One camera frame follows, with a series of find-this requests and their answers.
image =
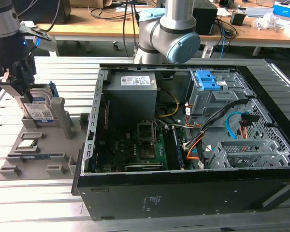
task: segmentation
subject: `power supply label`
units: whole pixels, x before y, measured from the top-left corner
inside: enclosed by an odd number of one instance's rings
[[[122,86],[149,86],[150,77],[149,76],[122,76],[121,77]]]
[[[53,122],[54,117],[46,106],[45,98],[33,98],[32,103],[25,103],[26,109],[37,122]]]

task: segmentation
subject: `desk leg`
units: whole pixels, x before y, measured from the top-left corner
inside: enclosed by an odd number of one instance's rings
[[[90,42],[89,41],[85,41],[85,47],[86,47],[86,51],[87,52],[91,52],[91,47],[90,47]]]
[[[56,46],[55,51],[54,52],[49,52],[49,55],[51,57],[60,57],[59,55],[59,51],[58,51],[58,47]]]
[[[203,50],[202,58],[210,58],[216,41],[207,41]]]
[[[256,56],[259,54],[261,48],[262,48],[262,47],[256,47],[255,50],[253,51],[252,55],[253,55],[254,57],[256,57]]]

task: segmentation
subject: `white sticker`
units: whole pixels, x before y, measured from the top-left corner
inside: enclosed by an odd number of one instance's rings
[[[199,168],[204,169],[204,164],[201,162],[201,160],[199,160],[198,165],[199,165]]]
[[[24,159],[35,159],[34,156],[22,156],[21,158],[24,158]]]
[[[190,111],[190,108],[186,108],[186,115],[191,115],[191,111]]]
[[[212,151],[212,146],[211,145],[206,145],[205,151]]]
[[[26,109],[33,120],[40,122],[52,122],[54,117],[46,106],[45,98],[33,98],[32,103],[25,103]]]
[[[123,76],[121,77],[122,86],[149,86],[149,76]]]
[[[216,83],[217,83],[217,85],[220,85],[220,86],[227,85],[227,83],[225,81],[217,81]]]

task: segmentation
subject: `computer tower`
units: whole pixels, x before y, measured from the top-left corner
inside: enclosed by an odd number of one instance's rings
[[[13,0],[17,14],[20,14],[31,4],[32,0]],[[38,1],[32,8],[21,17],[22,21],[33,21],[35,23],[52,23],[58,7],[57,0]],[[71,13],[69,0],[61,0],[55,24],[65,24]]]
[[[195,31],[199,35],[210,35],[213,30],[217,7],[209,0],[195,0],[193,16],[197,20]]]

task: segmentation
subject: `blue cable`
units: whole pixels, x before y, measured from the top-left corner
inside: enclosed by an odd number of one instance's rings
[[[221,49],[220,59],[222,58],[222,54],[223,54],[223,50],[224,50],[224,42],[226,40],[226,37],[224,36],[224,28],[222,29],[222,34],[223,34],[223,41],[222,41],[222,49]]]
[[[233,112],[233,113],[231,113],[228,117],[227,117],[227,130],[228,130],[228,132],[230,133],[230,135],[231,135],[231,137],[233,138],[233,139],[236,139],[236,135],[233,133],[233,131],[232,131],[232,129],[231,129],[231,127],[230,127],[230,117],[232,116],[232,115],[236,115],[236,114],[238,114],[238,115],[242,115],[242,113],[241,112]]]

